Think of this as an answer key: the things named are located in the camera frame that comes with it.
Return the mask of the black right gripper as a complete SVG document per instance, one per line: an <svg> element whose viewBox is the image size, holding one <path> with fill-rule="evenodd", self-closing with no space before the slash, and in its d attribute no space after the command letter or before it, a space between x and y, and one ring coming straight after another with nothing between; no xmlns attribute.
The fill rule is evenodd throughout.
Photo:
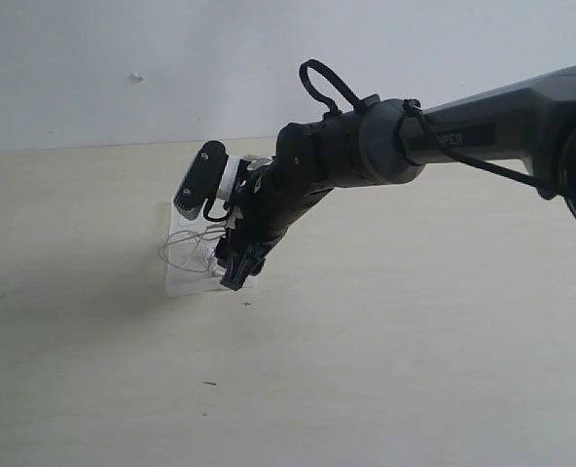
<svg viewBox="0 0 576 467"><path fill-rule="evenodd" d="M274 160L248 171L231 200L234 222L217 246L221 285L237 291L257 276L288 229L332 191L304 162Z"/></svg>

